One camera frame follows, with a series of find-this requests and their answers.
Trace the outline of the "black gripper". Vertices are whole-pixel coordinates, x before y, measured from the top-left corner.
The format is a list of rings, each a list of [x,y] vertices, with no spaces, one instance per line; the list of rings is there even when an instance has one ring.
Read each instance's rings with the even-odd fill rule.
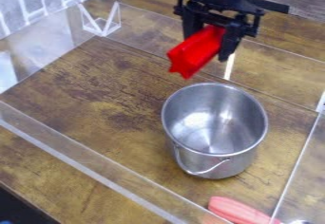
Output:
[[[226,62],[243,36],[255,37],[264,11],[246,0],[177,0],[173,13],[183,19],[188,38],[204,24],[226,28],[217,61]]]

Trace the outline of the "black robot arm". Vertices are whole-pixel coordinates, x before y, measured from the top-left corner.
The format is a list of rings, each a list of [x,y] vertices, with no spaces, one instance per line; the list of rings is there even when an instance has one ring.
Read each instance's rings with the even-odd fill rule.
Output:
[[[177,0],[173,13],[181,17],[184,38],[204,24],[224,28],[219,62],[224,62],[235,52],[243,36],[256,36],[263,16],[263,10],[247,0]]]

